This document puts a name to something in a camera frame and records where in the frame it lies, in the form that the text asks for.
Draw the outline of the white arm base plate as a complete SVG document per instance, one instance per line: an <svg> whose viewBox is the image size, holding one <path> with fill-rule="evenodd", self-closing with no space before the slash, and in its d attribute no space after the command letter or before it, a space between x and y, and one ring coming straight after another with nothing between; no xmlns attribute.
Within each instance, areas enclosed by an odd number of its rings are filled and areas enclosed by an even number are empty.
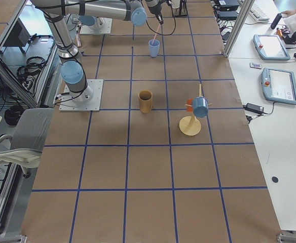
<svg viewBox="0 0 296 243"><path fill-rule="evenodd" d="M99 111L103 90L103 79L87 79L88 86L77 98L75 93L62 97L60 112Z"/></svg>

